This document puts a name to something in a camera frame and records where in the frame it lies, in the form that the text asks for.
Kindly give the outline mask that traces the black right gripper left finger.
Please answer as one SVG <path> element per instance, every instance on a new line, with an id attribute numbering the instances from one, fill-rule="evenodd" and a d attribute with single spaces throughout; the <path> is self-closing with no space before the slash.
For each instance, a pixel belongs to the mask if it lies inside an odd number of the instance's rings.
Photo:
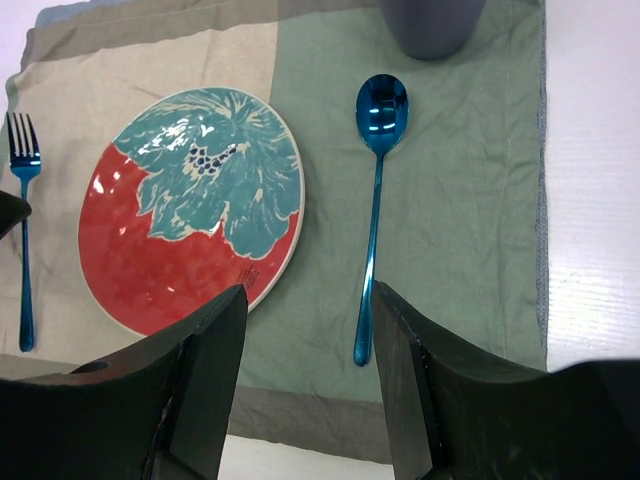
<path id="1" fill-rule="evenodd" d="M 248 313 L 242 286 L 62 374 L 1 383 L 5 479 L 214 479 Z"/>

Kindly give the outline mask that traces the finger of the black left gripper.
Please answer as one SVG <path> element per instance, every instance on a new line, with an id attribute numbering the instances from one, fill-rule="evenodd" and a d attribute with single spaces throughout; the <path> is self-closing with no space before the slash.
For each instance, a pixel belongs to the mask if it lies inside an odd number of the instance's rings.
<path id="1" fill-rule="evenodd" d="M 15 195 L 0 191 L 0 239 L 32 213 L 29 203 Z"/>

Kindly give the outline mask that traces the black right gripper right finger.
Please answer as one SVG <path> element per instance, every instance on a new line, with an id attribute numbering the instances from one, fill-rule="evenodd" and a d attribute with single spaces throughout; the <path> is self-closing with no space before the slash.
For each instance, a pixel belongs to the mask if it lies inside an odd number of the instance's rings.
<path id="1" fill-rule="evenodd" d="M 635 479 L 639 363 L 547 373 L 466 341 L 384 283 L 374 345 L 398 479 Z"/>

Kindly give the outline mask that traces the blue metal fork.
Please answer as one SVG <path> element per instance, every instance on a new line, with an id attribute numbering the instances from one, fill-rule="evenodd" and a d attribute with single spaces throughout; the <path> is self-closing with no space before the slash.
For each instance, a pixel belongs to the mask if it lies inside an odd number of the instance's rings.
<path id="1" fill-rule="evenodd" d="M 29 183 L 41 172 L 41 153 L 29 114 L 6 113 L 9 160 L 11 172 L 20 180 L 21 199 L 27 201 Z M 35 346 L 35 322 L 29 263 L 28 221 L 22 228 L 22 286 L 20 308 L 19 348 L 30 352 Z"/>

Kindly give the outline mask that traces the red and teal plate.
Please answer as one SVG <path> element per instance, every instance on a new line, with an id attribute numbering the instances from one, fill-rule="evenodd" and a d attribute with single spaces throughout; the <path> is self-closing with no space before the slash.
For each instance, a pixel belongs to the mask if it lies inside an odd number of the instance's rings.
<path id="1" fill-rule="evenodd" d="M 151 335 L 227 288 L 255 308 L 284 273 L 305 210 L 282 116 L 231 87 L 164 97 L 108 144 L 81 207 L 86 284 L 123 328 Z"/>

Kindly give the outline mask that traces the patchwork cloth placemat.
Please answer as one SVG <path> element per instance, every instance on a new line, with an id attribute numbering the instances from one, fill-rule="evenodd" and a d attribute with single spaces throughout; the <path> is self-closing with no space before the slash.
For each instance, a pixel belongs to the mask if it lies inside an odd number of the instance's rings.
<path id="1" fill-rule="evenodd" d="M 297 249 L 250 313 L 232 435 L 389 463 L 378 372 L 352 360 L 375 168 L 354 102 L 379 72 L 410 118 L 386 158 L 376 277 L 481 348 L 543 368 L 536 313 L 543 5 L 490 1 L 466 46 L 421 62 L 373 1 L 127 1 L 27 35 L 2 88 L 43 153 L 32 183 L 36 358 L 82 364 L 135 340 L 98 305 L 77 247 L 109 141 L 156 101 L 231 86 L 267 100 L 298 145 Z"/>

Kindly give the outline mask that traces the blue metal spoon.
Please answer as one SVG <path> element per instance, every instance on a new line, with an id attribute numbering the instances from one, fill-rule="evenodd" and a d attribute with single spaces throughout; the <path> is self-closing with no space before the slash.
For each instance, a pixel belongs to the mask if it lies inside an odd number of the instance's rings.
<path id="1" fill-rule="evenodd" d="M 361 86 L 356 98 L 356 125 L 363 143 L 375 154 L 372 211 L 353 361 L 366 366 L 371 358 L 372 294 L 385 156 L 402 139 L 408 124 L 409 102 L 404 84 L 390 74 L 377 74 Z"/>

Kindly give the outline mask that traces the lavender cup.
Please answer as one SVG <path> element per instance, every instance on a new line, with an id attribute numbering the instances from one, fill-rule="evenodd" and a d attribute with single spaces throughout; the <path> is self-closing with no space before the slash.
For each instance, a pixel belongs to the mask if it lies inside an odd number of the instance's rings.
<path id="1" fill-rule="evenodd" d="M 399 48 L 409 57 L 438 60 L 471 38 L 485 0 L 382 0 L 379 10 Z"/>

